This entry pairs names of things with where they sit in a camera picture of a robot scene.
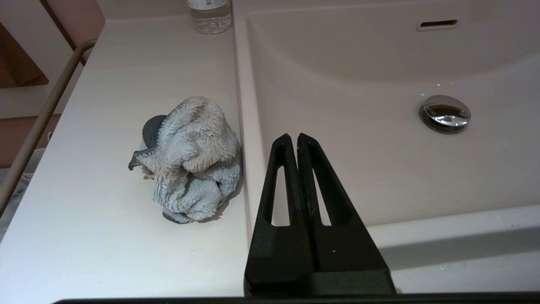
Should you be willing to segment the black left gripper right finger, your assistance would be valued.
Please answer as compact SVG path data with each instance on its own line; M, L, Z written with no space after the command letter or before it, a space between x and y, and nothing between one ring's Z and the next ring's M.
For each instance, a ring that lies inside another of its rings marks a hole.
M397 293L390 270L319 142L297 139L314 271L298 280L310 296Z

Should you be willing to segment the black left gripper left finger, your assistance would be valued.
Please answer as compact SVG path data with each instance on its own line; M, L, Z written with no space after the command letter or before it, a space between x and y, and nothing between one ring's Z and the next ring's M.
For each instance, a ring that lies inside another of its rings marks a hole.
M284 169L289 225L272 215L279 168ZM245 296L293 296L298 279L314 271L304 198L289 134L272 144L244 272Z

